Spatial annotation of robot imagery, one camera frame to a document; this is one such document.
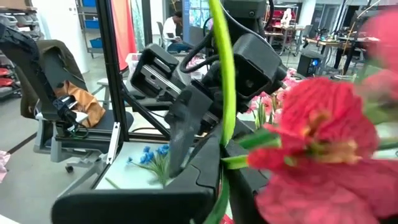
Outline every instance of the shelf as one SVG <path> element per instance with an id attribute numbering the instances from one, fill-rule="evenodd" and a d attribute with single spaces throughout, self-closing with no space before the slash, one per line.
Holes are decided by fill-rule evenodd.
<path id="1" fill-rule="evenodd" d="M 92 53 L 92 54 L 103 54 L 104 53 L 103 49 L 97 49 L 97 48 L 92 48 L 92 47 L 88 47 L 87 51 L 88 51 L 88 53 Z"/>
<path id="2" fill-rule="evenodd" d="M 36 8 L 35 7 L 26 7 L 26 9 L 10 9 L 6 7 L 0 6 L 0 13 L 36 13 Z"/>
<path id="3" fill-rule="evenodd" d="M 96 7 L 78 7 L 77 10 L 79 13 L 97 14 Z"/>
<path id="4" fill-rule="evenodd" d="M 9 91 L 5 91 L 5 92 L 0 92 L 0 98 L 6 97 L 8 95 L 14 94 L 18 91 L 20 91 L 21 88 L 16 88 L 15 90 L 9 90 Z"/>
<path id="5" fill-rule="evenodd" d="M 85 28 L 86 33 L 99 34 L 100 29 Z"/>

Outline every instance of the person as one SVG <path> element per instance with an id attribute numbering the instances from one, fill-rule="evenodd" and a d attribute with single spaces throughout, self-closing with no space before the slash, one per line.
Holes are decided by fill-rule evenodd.
<path id="1" fill-rule="evenodd" d="M 180 37 L 177 37 L 175 35 L 175 29 L 176 29 L 176 24 L 181 24 L 182 23 L 182 12 L 177 11 L 174 13 L 172 17 L 169 17 L 166 19 L 163 25 L 163 39 L 165 40 L 165 46 L 167 51 L 169 52 L 178 52 L 180 53 L 181 51 L 189 51 L 191 49 L 190 46 L 187 44 L 184 44 L 182 42 L 182 39 Z"/>

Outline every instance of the black speaker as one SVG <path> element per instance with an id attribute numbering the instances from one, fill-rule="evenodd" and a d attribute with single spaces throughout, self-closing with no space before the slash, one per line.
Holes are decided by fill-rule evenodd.
<path id="1" fill-rule="evenodd" d="M 316 74 L 324 56 L 312 50 L 303 49 L 298 61 L 297 73 L 304 77 L 312 77 Z"/>

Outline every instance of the white table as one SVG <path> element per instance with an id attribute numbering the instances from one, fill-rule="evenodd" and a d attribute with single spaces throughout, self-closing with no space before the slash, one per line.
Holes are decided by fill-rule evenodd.
<path id="1" fill-rule="evenodd" d="M 2 224 L 19 224 L 18 222 L 15 222 L 7 217 L 4 217 L 2 215 L 0 215 L 0 223 Z"/>

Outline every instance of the floor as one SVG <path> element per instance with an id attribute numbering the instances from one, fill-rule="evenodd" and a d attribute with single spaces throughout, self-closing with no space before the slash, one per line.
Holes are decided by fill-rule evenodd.
<path id="1" fill-rule="evenodd" d="M 296 68 L 299 57 L 281 56 L 288 67 Z M 105 78 L 103 55 L 88 56 L 90 72 L 84 74 L 89 91 L 99 88 L 96 81 Z M 104 90 L 96 94 L 102 100 Z M 21 141 L 33 135 L 37 122 L 21 117 L 20 99 L 9 98 L 0 101 L 0 150 L 8 151 Z M 149 125 L 145 119 L 136 117 L 132 128 Z M 33 153 L 33 141 L 21 147 L 7 164 L 9 173 L 0 184 L 0 215 L 19 223 L 48 224 L 50 208 L 56 196 L 70 184 L 83 170 L 75 169 L 72 174 L 65 172 L 65 162 L 50 162 L 49 156 Z M 77 190 L 88 190 L 86 182 Z"/>

